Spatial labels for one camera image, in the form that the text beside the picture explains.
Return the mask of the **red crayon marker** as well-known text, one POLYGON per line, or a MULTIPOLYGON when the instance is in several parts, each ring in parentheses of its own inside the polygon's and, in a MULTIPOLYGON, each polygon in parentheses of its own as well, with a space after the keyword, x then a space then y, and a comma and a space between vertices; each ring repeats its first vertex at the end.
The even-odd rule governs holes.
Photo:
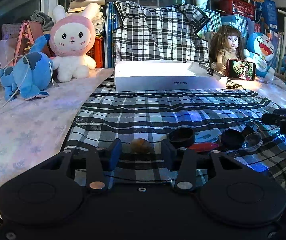
POLYGON ((212 142, 196 143, 190 146, 188 149, 194 152, 209 152, 219 147, 219 144, 212 142))

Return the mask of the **black round cap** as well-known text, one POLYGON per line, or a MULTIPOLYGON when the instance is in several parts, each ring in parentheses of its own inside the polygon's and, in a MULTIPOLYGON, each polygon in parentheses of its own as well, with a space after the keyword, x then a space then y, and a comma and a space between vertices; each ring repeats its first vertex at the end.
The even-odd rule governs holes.
POLYGON ((244 135, 235 129, 227 129, 221 134, 221 144, 223 151, 238 150, 244 143, 244 135))
POLYGON ((168 140, 175 148, 189 148, 195 142, 195 132, 188 127, 181 127, 168 134, 168 140))

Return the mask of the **brown walnut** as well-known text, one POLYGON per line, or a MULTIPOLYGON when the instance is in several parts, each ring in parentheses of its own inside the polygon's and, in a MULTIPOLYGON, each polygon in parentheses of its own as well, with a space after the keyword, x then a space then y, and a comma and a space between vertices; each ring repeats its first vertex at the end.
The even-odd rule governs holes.
POLYGON ((151 151, 151 144, 142 138, 136 138, 131 141, 131 151, 137 154, 148 154, 151 151))

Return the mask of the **black white plaid cloth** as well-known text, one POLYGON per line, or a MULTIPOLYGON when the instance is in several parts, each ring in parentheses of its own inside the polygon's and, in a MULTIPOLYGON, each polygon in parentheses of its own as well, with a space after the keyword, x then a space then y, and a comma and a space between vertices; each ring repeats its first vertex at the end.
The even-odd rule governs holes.
POLYGON ((122 142, 122 154, 109 176, 118 182, 172 182, 161 157, 161 141, 171 131, 188 127, 195 132, 219 129, 243 130, 253 124, 263 144, 254 153, 228 151, 228 155, 277 181, 286 190, 286 136, 275 126, 262 123, 264 113, 279 104, 233 82, 227 89, 175 90, 118 93, 109 77, 89 96, 75 116, 64 149, 87 151, 106 148, 115 139, 122 142), (151 144, 148 154, 131 151, 136 138, 151 144))

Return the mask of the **red smartphone playing video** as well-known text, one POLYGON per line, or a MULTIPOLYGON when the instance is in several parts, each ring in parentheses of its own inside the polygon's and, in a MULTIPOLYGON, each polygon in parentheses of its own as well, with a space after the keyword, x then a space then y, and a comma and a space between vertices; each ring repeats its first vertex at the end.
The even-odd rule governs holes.
POLYGON ((256 64, 249 61, 227 61, 227 77, 232 80, 253 81, 256 78, 256 64))

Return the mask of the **blue Doraemon plush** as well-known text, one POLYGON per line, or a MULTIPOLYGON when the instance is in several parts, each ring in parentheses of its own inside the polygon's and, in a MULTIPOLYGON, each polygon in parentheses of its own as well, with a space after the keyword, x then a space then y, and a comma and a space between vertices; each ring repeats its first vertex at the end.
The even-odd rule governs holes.
POLYGON ((256 65, 256 76, 265 80, 274 79, 274 68, 268 62, 274 58, 275 48, 263 33, 252 33, 244 49, 244 60, 256 65))

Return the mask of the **white cardboard box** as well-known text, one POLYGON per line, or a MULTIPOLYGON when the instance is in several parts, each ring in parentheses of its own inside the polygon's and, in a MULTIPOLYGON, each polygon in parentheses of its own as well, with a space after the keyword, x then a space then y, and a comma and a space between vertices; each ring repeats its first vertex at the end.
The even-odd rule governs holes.
POLYGON ((120 61, 114 69, 117 92, 225 89, 227 76, 193 61, 120 61))

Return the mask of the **brown haired doll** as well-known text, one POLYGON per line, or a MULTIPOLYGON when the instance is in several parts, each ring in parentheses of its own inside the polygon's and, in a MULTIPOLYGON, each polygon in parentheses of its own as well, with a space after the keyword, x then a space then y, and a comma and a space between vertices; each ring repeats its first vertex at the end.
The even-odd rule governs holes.
POLYGON ((227 76, 229 59, 245 59, 240 31, 229 25, 222 25, 211 39, 209 57, 211 68, 227 76))

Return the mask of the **blue gift box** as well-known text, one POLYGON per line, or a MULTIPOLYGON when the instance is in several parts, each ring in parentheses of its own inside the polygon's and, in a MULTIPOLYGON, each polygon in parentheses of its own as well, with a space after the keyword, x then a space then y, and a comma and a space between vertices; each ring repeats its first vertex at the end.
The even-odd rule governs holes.
POLYGON ((265 29, 278 32, 278 14, 276 3, 272 0, 250 0, 249 3, 255 7, 255 22, 265 29))

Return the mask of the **red crate behind bunny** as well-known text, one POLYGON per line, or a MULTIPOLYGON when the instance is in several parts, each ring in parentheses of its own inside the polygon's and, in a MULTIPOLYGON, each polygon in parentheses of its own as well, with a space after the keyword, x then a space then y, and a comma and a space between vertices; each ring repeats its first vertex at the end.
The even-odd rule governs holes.
POLYGON ((95 60, 97 68, 103 67, 103 37, 101 35, 96 35, 95 43, 87 55, 95 60))

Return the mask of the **blue spotted plush toy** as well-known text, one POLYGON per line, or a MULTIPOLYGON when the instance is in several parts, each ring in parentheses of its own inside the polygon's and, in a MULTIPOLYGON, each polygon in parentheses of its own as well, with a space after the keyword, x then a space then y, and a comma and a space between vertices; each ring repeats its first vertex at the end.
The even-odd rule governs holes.
POLYGON ((50 40, 43 35, 35 40, 30 52, 20 57, 15 66, 0 69, 0 83, 5 89, 5 100, 13 100, 15 91, 25 100, 45 98, 55 70, 52 59, 42 52, 50 40))

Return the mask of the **pink white bunny plush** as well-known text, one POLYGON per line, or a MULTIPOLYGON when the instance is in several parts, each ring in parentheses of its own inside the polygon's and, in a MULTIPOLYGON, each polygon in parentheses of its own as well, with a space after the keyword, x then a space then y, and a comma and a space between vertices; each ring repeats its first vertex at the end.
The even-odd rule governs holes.
POLYGON ((50 48, 59 82, 83 79, 96 68, 95 60, 87 55, 95 43, 96 31, 90 14, 67 16, 63 6, 53 10, 55 24, 50 31, 50 48))

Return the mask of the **red plastic basket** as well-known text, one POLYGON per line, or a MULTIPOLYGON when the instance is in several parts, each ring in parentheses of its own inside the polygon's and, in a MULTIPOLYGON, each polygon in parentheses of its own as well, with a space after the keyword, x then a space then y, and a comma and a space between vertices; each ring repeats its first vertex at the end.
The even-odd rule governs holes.
POLYGON ((254 20, 255 7, 241 0, 219 0, 218 8, 222 15, 239 14, 254 20))

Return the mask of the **pink handbag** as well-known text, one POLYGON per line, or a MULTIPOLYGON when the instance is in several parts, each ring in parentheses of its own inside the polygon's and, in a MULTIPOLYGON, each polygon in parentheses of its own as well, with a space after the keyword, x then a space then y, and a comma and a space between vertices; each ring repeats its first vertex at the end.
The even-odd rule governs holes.
POLYGON ((19 29, 14 57, 29 53, 35 40, 40 36, 48 34, 50 34, 50 31, 43 32, 39 22, 24 20, 19 29))

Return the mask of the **stack of books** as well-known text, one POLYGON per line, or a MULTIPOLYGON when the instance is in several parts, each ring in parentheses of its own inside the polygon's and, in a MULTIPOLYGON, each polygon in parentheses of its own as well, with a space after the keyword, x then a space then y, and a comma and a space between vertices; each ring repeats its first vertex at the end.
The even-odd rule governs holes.
POLYGON ((67 9, 67 16, 90 14, 96 35, 103 35, 105 23, 106 4, 109 0, 72 0, 67 9))

